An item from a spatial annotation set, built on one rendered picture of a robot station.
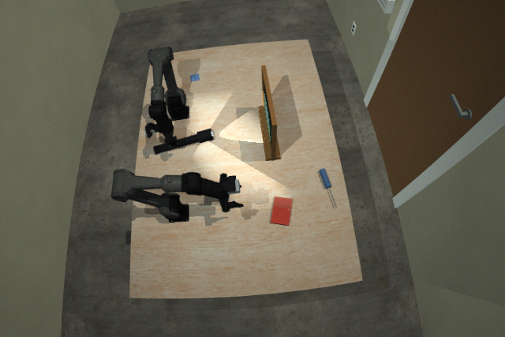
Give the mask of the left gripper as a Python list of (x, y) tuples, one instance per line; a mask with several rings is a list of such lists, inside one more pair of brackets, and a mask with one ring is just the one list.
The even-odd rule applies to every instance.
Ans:
[(176, 144), (177, 137), (176, 136), (173, 137), (174, 126), (172, 124), (171, 119), (170, 119), (170, 124), (166, 128), (160, 128), (160, 130), (162, 132), (160, 131), (159, 133), (162, 133), (164, 135), (164, 137), (166, 138), (166, 139), (164, 139), (166, 144), (170, 144), (171, 146), (177, 145)]

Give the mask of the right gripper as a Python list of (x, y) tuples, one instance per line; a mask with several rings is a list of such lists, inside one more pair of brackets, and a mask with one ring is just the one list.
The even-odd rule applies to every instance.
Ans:
[(237, 203), (235, 201), (228, 202), (230, 194), (224, 193), (224, 192), (220, 191), (220, 183), (225, 182), (226, 180), (229, 180), (229, 177), (227, 177), (227, 174), (225, 174), (225, 173), (220, 174), (219, 182), (217, 182), (218, 185), (219, 185), (219, 191), (216, 194), (216, 196), (213, 197), (213, 198), (219, 199), (219, 202), (221, 204), (223, 212), (229, 212), (230, 209), (234, 208), (234, 207), (241, 208), (241, 207), (244, 206), (243, 204), (239, 204), (239, 203)]

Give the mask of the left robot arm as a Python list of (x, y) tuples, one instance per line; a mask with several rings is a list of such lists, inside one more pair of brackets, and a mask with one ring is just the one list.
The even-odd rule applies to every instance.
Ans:
[[(148, 113), (150, 118), (157, 123), (148, 123), (145, 126), (144, 131), (148, 138), (154, 132), (161, 131), (160, 128), (166, 128), (170, 124), (170, 119), (166, 113), (166, 106), (172, 121), (189, 118), (189, 106), (185, 105), (185, 92), (183, 89), (177, 87), (174, 77), (171, 64), (173, 59), (174, 55), (171, 47), (155, 48), (148, 51), (148, 60), (152, 65), (154, 82), (154, 85), (151, 87), (151, 106), (148, 108)], [(165, 88), (162, 86), (163, 75), (167, 86), (166, 93)]]

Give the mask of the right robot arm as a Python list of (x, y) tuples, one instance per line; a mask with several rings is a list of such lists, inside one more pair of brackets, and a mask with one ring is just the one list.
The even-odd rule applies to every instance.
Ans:
[[(162, 189), (164, 192), (186, 192), (189, 195), (215, 197), (219, 191), (218, 187), (217, 182), (202, 178), (197, 172), (153, 178), (136, 176), (131, 171), (117, 169), (114, 171), (111, 198), (121, 202), (129, 199), (155, 206), (169, 223), (188, 222), (189, 205), (180, 202), (180, 195), (163, 193), (160, 196), (143, 189)], [(229, 176), (229, 180), (220, 183), (220, 191), (228, 194), (241, 193), (240, 182), (236, 179), (236, 175)]]

